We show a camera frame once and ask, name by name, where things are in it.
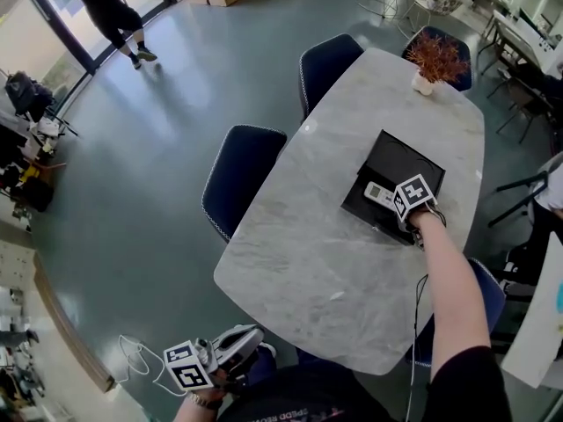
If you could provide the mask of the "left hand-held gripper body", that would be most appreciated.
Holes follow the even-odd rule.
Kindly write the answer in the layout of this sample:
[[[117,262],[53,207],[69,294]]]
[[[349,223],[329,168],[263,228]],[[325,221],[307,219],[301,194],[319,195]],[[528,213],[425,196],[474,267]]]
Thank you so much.
[[[181,390],[212,388],[211,375],[228,354],[215,350],[215,342],[197,338],[169,347],[163,352],[165,367]]]

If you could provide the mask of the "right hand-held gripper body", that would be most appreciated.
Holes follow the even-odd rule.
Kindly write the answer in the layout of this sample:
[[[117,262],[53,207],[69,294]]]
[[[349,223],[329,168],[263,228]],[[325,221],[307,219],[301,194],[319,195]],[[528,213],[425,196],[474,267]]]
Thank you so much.
[[[426,180],[417,174],[398,184],[392,196],[395,207],[398,227],[401,231],[411,234],[414,244],[420,249],[424,248],[422,234],[410,222],[409,217],[415,212],[429,212],[438,216],[436,198],[430,190]]]

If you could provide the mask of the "person's left hand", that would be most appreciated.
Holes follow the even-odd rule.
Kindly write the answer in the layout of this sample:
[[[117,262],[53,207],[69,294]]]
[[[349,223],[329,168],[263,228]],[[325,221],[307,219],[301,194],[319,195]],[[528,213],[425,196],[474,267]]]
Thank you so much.
[[[214,386],[212,388],[197,390],[196,394],[208,402],[223,400],[227,395],[227,378],[228,374],[223,369],[218,368],[211,375],[211,381],[213,382]]]

